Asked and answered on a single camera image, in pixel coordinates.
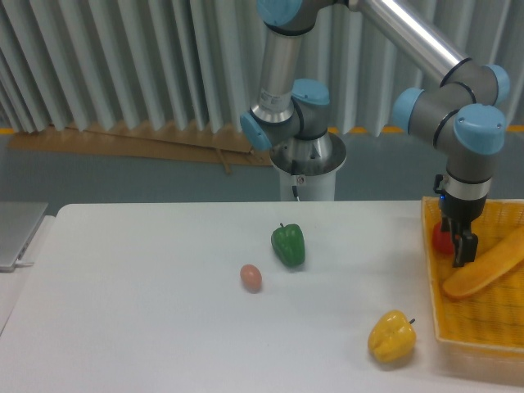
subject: plastic basket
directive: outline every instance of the plastic basket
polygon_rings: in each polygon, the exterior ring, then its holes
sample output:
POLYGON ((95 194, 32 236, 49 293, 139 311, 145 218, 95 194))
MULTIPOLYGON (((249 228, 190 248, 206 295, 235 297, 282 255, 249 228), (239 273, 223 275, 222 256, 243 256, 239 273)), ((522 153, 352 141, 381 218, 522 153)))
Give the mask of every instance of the plastic basket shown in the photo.
MULTIPOLYGON (((497 355, 524 356, 524 262, 473 296, 452 300, 441 286, 455 271, 453 256, 431 245, 433 227, 439 222, 438 198, 423 198, 422 227, 436 339, 497 355)), ((479 238, 477 255, 523 225, 524 202, 487 201, 482 216, 472 223, 479 238)))

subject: egg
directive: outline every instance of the egg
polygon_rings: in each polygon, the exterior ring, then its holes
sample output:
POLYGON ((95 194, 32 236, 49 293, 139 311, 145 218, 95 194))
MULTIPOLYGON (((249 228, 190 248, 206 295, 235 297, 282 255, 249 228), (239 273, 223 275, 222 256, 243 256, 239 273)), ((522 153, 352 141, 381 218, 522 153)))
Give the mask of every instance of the egg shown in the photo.
POLYGON ((245 264, 240 269, 240 279, 244 287, 250 292, 258 292, 262 287, 262 274, 252 264, 245 264))

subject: floor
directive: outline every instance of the floor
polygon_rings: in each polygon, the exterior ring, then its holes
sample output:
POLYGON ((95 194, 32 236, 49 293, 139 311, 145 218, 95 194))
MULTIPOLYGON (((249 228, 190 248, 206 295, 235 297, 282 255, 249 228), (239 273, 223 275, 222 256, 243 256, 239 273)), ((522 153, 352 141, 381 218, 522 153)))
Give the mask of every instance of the floor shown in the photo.
MULTIPOLYGON (((0 135, 0 201, 46 201, 55 215, 71 203, 277 201, 270 167, 15 151, 0 135)), ((445 157, 404 134, 343 137, 348 156, 336 200, 418 200, 432 194, 445 157)), ((508 133, 490 197, 524 199, 524 133, 508 133)))

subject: laptop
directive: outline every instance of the laptop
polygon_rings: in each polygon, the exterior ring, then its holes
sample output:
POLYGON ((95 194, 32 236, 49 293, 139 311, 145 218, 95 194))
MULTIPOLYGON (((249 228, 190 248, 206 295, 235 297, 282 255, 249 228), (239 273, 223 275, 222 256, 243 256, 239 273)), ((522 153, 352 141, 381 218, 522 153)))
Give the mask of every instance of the laptop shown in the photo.
POLYGON ((0 202, 0 273, 12 272, 42 222, 47 203, 0 202))

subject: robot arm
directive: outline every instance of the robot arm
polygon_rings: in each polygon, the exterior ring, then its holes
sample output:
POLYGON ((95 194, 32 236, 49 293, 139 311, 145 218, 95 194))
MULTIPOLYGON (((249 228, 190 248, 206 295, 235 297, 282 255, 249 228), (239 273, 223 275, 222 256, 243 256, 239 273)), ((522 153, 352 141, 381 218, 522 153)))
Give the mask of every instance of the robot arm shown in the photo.
POLYGON ((454 266, 473 261, 477 237, 471 222, 480 216, 506 121, 495 109, 509 92, 506 72, 478 66, 407 4, 396 0, 258 0, 269 28, 260 93, 241 117, 257 150, 271 149, 275 166, 292 177, 337 170, 346 158, 340 139, 326 133, 329 94, 320 83, 294 81, 300 41, 314 27, 323 7, 335 3, 361 11, 432 78, 435 92, 408 89, 393 107, 393 123, 443 151, 447 175, 437 175, 442 231, 454 242, 454 266))

